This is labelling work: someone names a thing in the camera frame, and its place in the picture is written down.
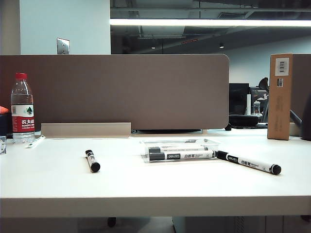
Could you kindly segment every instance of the bottle label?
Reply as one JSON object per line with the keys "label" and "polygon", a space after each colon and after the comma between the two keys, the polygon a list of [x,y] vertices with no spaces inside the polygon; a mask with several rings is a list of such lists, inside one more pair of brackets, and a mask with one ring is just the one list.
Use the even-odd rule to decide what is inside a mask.
{"label": "bottle label", "polygon": [[12,105],[11,110],[14,133],[35,131],[34,106],[32,104]]}

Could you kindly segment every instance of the ceiling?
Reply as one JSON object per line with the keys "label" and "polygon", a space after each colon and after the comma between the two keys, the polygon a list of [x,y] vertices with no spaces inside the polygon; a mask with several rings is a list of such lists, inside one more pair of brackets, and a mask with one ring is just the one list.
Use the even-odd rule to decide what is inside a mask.
{"label": "ceiling", "polygon": [[[311,0],[110,0],[111,18],[311,19]],[[112,53],[204,53],[311,35],[310,28],[111,26]]]}

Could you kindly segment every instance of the plastic bottle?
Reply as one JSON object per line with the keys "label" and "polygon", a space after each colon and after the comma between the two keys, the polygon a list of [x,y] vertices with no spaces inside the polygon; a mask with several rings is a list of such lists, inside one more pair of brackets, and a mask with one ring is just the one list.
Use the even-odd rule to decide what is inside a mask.
{"label": "plastic bottle", "polygon": [[258,100],[254,101],[254,114],[260,114],[260,102]]}
{"label": "plastic bottle", "polygon": [[11,93],[13,142],[30,143],[35,140],[35,118],[32,91],[27,74],[16,73],[16,84]]}

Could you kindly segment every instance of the white wall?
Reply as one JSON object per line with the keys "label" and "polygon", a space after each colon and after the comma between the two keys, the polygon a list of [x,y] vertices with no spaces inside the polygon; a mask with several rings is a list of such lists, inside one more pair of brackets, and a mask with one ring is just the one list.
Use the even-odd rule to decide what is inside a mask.
{"label": "white wall", "polygon": [[110,54],[109,0],[20,0],[21,54],[57,54],[56,38],[71,54]]}
{"label": "white wall", "polygon": [[0,0],[0,54],[19,55],[19,0]]}
{"label": "white wall", "polygon": [[311,53],[311,36],[225,50],[224,53],[230,60],[229,82],[256,86],[262,78],[270,78],[271,54]]}

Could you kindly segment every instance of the white desk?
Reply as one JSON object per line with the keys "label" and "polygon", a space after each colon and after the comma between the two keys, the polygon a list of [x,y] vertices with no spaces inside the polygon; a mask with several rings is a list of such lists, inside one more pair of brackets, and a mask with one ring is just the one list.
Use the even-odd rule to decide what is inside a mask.
{"label": "white desk", "polygon": [[[266,133],[211,130],[203,137],[220,141],[220,150],[279,164],[278,176],[218,159],[145,163],[137,136],[45,139],[34,149],[9,142],[0,155],[1,216],[310,215],[311,142],[268,140]],[[100,172],[90,172],[87,149]]]}

